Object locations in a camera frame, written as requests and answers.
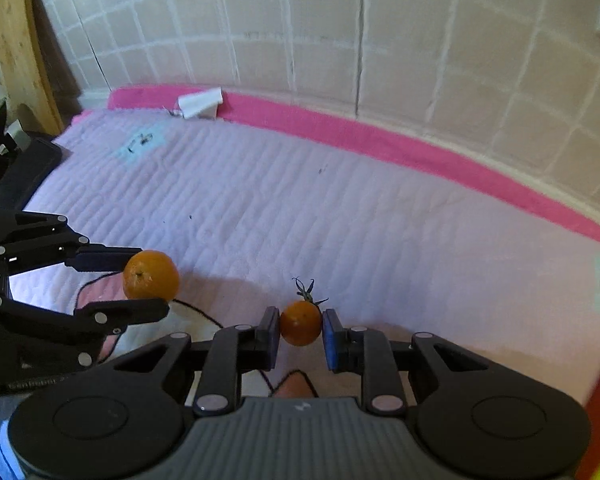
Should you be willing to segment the orange mandarin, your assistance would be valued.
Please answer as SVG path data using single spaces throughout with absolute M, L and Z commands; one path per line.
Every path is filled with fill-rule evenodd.
M 169 302 L 180 289 L 180 274 L 168 255 L 156 250 L 143 250 L 125 265 L 122 285 L 129 299 L 162 299 Z

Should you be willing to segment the small cherry tomato with stem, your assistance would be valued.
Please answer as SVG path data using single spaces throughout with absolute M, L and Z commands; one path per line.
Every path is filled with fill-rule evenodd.
M 315 281 L 304 284 L 294 278 L 297 301 L 288 304 L 279 317 L 279 329 L 283 340 L 294 347 L 306 347 L 321 336 L 323 313 L 321 306 L 326 299 L 315 300 L 312 292 Z

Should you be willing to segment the pink quilted mat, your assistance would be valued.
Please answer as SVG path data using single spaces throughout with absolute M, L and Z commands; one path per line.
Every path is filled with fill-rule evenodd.
M 21 210 L 93 244 L 156 250 L 180 274 L 159 322 L 106 335 L 96 361 L 0 396 L 0 479 L 577 479 L 600 378 L 600 228 L 487 172 L 415 169 L 413 140 L 338 119 L 260 126 L 95 110 Z M 122 272 L 64 264 L 9 280 L 73 314 L 127 300 Z M 322 313 L 389 339 L 404 412 L 364 412 L 323 335 L 280 335 L 242 405 L 198 415 L 213 336 L 279 316 L 309 285 Z

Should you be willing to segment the wooden board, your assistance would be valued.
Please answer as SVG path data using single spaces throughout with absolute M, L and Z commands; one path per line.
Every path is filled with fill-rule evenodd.
M 78 83 L 42 0 L 0 0 L 0 90 L 11 122 L 49 136 L 79 109 Z

